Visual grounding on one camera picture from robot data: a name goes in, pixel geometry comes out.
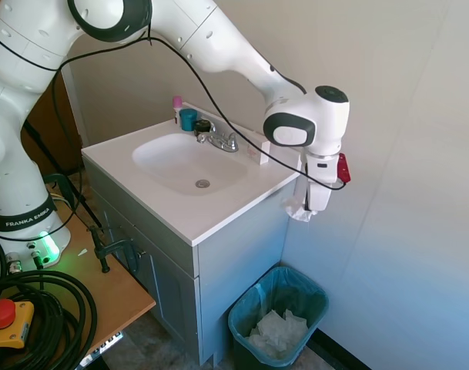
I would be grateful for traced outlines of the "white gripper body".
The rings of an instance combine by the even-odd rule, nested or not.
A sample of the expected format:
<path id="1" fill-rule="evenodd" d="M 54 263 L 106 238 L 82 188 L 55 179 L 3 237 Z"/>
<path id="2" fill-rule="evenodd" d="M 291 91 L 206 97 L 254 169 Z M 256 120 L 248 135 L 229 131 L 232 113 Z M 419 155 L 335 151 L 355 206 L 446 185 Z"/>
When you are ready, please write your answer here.
<path id="1" fill-rule="evenodd" d="M 305 192 L 309 190 L 309 207 L 312 212 L 326 210 L 333 188 L 337 187 L 337 164 L 339 155 L 318 156 L 309 152 L 302 154 L 301 175 L 296 180 L 294 198 L 296 207 L 304 210 Z"/>

